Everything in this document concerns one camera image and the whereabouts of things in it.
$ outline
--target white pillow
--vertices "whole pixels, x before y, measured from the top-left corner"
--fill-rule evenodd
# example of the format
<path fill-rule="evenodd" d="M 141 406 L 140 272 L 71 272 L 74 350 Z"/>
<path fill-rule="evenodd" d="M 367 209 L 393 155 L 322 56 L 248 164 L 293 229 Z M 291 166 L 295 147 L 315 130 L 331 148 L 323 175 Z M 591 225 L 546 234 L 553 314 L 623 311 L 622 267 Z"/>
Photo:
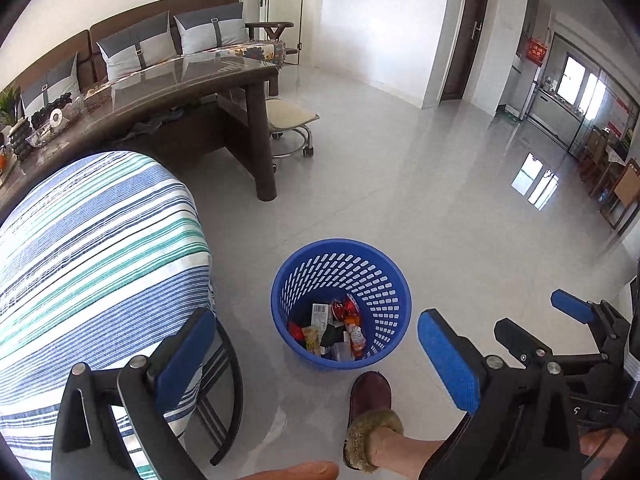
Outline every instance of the white pillow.
<path fill-rule="evenodd" d="M 175 23 L 185 55 L 249 41 L 242 2 L 177 14 Z"/>
<path fill-rule="evenodd" d="M 28 88 L 20 89 L 25 117 L 31 119 L 34 113 L 63 94 L 69 92 L 71 100 L 80 95 L 76 60 L 78 60 L 78 54 L 53 67 Z"/>
<path fill-rule="evenodd" d="M 107 65 L 109 81 L 116 81 L 177 56 L 169 30 L 168 11 L 131 25 L 96 43 Z"/>

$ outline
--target door handle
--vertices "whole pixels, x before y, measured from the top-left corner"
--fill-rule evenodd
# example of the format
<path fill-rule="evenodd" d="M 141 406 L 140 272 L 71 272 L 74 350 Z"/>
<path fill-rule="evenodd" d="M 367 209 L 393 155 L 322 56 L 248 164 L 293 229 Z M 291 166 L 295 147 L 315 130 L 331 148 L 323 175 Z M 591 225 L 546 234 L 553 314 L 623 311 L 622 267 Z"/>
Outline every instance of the door handle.
<path fill-rule="evenodd" d="M 471 33 L 471 39 L 474 40 L 476 38 L 476 32 L 480 32 L 482 30 L 482 23 L 478 27 L 478 22 L 474 23 L 474 31 Z"/>

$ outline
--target glossy floor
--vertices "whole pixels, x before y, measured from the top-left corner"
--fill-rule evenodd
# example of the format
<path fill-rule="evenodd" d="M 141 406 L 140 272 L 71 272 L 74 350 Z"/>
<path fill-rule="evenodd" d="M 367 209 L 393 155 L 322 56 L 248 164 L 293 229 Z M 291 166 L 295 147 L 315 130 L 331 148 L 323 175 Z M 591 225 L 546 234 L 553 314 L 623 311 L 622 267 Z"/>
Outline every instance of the glossy floor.
<path fill-rule="evenodd" d="M 244 415 L 221 464 L 192 422 L 188 450 L 206 475 L 233 479 L 307 460 L 342 464 L 351 384 L 359 372 L 317 372 L 282 342 L 270 313 L 273 278 L 303 245 L 357 238 L 388 254 L 411 288 L 412 323 L 375 369 L 414 438 L 444 439 L 462 417 L 416 336 L 437 308 L 483 354 L 515 360 L 495 342 L 510 317 L 556 353 L 593 351 L 586 327 L 555 311 L 556 288 L 613 298 L 634 264 L 587 198 L 575 162 L 530 124 L 518 128 L 460 102 L 418 110 L 369 86 L 286 67 L 281 97 L 315 111 L 316 153 L 279 162 L 278 197 L 223 150 L 179 175 L 191 189 L 214 258 L 218 315 L 239 355 Z M 285 150 L 288 142 L 274 143 Z M 388 472 L 377 478 L 395 478 Z"/>

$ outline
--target finger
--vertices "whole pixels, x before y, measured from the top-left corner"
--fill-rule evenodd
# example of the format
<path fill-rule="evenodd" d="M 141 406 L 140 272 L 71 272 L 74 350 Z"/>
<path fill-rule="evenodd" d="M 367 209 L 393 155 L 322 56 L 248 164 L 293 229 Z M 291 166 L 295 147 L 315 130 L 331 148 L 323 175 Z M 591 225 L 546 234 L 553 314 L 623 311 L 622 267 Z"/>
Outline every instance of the finger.
<path fill-rule="evenodd" d="M 286 469 L 295 475 L 291 480 L 335 480 L 340 468 L 334 462 L 306 462 Z"/>
<path fill-rule="evenodd" d="M 288 469 L 262 471 L 239 480 L 335 480 L 339 468 L 334 462 L 306 462 Z"/>
<path fill-rule="evenodd" d="M 611 467 L 611 460 L 603 460 L 602 463 L 596 466 L 596 469 L 589 475 L 588 480 L 602 480 L 603 476 L 606 475 L 607 471 Z"/>
<path fill-rule="evenodd" d="M 587 456 L 594 454 L 600 447 L 603 439 L 610 430 L 598 430 L 588 433 L 580 439 L 580 451 Z M 605 446 L 600 450 L 598 456 L 601 458 L 616 458 L 626 445 L 628 438 L 622 431 L 614 430 L 613 434 Z"/>

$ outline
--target fur-lined slipper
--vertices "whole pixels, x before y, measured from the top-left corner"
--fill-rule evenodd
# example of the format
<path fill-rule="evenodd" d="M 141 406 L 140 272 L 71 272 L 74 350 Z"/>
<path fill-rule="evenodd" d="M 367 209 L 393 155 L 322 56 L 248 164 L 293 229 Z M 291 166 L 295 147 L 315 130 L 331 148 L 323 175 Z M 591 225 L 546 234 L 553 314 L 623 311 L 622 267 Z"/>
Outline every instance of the fur-lined slipper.
<path fill-rule="evenodd" d="M 378 372 L 366 372 L 358 377 L 351 389 L 349 425 L 342 449 L 347 467 L 373 473 L 369 460 L 369 435 L 377 428 L 390 428 L 404 434 L 402 422 L 391 409 L 391 387 Z"/>

